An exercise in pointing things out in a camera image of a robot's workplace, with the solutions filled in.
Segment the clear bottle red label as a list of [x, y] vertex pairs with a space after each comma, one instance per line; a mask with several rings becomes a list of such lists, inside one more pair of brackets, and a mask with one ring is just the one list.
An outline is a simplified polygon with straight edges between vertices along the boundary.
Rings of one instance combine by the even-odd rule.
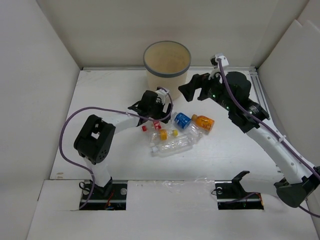
[[162, 129], [161, 123], [159, 121], [146, 121], [141, 129], [143, 132], [153, 132]]

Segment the clear bottle yellow cap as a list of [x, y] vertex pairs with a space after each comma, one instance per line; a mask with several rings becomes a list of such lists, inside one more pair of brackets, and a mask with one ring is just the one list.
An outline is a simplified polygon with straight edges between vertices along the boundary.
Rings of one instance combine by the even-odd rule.
[[155, 131], [151, 131], [149, 135], [149, 142], [151, 146], [155, 146], [160, 142], [171, 140], [177, 137], [179, 134], [178, 130], [176, 129], [158, 129]]

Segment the orange juice bottle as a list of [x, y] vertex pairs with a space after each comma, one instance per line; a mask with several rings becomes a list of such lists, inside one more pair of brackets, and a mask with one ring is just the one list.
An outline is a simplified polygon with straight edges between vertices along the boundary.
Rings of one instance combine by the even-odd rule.
[[215, 121], [207, 116], [204, 115], [196, 115], [193, 114], [191, 117], [193, 123], [204, 131], [205, 134], [209, 134], [215, 124]]

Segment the clear bottle large blue label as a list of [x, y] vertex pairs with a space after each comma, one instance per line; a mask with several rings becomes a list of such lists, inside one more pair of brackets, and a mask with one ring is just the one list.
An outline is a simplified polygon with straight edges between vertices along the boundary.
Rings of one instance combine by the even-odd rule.
[[194, 143], [198, 143], [203, 137], [203, 131], [184, 113], [174, 112], [171, 121], [183, 134], [190, 135]]

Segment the clear bottle white cap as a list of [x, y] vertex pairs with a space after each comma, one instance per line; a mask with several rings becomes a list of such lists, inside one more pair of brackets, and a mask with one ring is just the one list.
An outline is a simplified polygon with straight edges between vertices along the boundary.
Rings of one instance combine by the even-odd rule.
[[152, 156], [168, 157], [190, 150], [195, 139], [190, 134], [180, 135], [161, 142], [151, 148]]

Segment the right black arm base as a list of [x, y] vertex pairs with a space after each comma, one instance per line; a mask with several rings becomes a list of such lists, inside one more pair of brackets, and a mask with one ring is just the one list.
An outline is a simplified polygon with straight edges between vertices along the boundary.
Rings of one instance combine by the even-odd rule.
[[250, 171], [242, 171], [231, 180], [215, 180], [211, 195], [216, 196], [218, 210], [264, 210], [259, 192], [247, 192], [241, 180]]

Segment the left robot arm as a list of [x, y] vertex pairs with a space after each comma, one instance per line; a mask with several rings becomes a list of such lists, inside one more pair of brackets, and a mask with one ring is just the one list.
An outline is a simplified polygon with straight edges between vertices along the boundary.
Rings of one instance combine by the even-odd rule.
[[90, 115], [75, 139], [73, 147], [84, 158], [87, 167], [93, 172], [93, 192], [100, 198], [107, 198], [112, 191], [113, 180], [107, 170], [105, 158], [109, 154], [115, 134], [129, 128], [139, 127], [149, 119], [168, 122], [172, 104], [164, 112], [168, 90], [158, 88], [147, 90], [141, 100], [128, 107], [130, 112], [117, 113], [103, 120], [94, 114]]

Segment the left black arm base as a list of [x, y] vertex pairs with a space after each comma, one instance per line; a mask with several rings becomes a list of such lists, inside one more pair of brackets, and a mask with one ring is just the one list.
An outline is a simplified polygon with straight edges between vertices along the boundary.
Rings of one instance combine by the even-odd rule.
[[79, 209], [81, 211], [125, 211], [127, 206], [127, 181], [115, 181], [104, 195], [103, 190], [94, 188], [89, 197], [92, 181], [79, 183], [81, 189]]

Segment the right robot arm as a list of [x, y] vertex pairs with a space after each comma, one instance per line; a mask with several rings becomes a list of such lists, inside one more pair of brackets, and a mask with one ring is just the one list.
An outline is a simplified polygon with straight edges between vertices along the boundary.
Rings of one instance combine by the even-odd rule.
[[320, 185], [320, 168], [302, 159], [284, 135], [265, 123], [270, 116], [249, 98], [251, 83], [246, 76], [237, 71], [195, 74], [189, 83], [178, 87], [187, 102], [193, 100], [197, 89], [199, 101], [211, 99], [227, 110], [231, 122], [253, 139], [280, 169], [283, 179], [268, 187], [267, 193], [278, 196], [289, 207], [299, 208]]

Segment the beige bin with grey rim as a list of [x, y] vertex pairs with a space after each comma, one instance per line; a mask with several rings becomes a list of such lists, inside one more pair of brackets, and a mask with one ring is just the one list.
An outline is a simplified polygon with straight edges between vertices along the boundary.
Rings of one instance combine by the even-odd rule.
[[149, 89], [165, 88], [173, 100], [178, 99], [178, 87], [186, 83], [191, 60], [190, 51], [179, 42], [164, 40], [149, 45], [143, 53]]

